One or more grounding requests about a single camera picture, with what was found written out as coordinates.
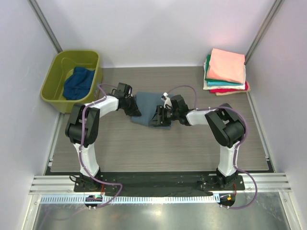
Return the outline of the olive green plastic basket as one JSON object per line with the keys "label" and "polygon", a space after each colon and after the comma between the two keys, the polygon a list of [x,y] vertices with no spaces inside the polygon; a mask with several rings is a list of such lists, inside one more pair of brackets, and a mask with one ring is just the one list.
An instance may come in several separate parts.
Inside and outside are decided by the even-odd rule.
{"label": "olive green plastic basket", "polygon": [[60,113],[70,113],[75,103],[97,100],[102,81],[100,56],[92,50],[66,50],[53,60],[42,86],[41,98]]}

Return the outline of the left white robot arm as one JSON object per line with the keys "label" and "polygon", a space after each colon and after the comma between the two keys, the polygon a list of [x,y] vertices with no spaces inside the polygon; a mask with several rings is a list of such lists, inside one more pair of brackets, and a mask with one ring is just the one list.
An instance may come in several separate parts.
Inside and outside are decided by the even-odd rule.
{"label": "left white robot arm", "polygon": [[80,177],[75,180],[75,184],[93,192],[98,191],[102,185],[94,150],[100,118],[120,109],[130,117],[142,115],[130,85],[120,82],[111,93],[102,93],[103,97],[96,101],[76,103],[65,128],[65,135],[75,147],[80,163]]}

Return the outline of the grey-blue t-shirt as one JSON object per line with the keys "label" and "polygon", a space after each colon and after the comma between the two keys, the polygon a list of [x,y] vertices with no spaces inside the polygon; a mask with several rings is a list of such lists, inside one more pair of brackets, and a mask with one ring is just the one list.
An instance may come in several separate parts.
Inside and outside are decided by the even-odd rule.
{"label": "grey-blue t-shirt", "polygon": [[162,93],[153,93],[153,92],[137,92],[135,95],[135,100],[138,106],[141,116],[131,117],[131,122],[138,125],[156,128],[156,129],[165,129],[170,130],[171,126],[150,126],[149,123],[155,115],[156,108],[158,105],[163,106],[164,101],[161,99]]}

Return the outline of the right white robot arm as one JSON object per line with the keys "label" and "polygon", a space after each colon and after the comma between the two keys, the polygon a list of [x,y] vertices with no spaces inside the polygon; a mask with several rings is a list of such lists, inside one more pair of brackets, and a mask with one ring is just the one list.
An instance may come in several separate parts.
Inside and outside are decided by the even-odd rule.
{"label": "right white robot arm", "polygon": [[158,105],[149,121],[152,127],[166,127],[172,121],[185,126],[208,125],[220,145],[220,161],[216,169],[216,184],[226,190],[238,177],[237,154],[246,134],[246,123],[230,104],[207,109],[190,109],[181,95],[162,96],[164,105]]}

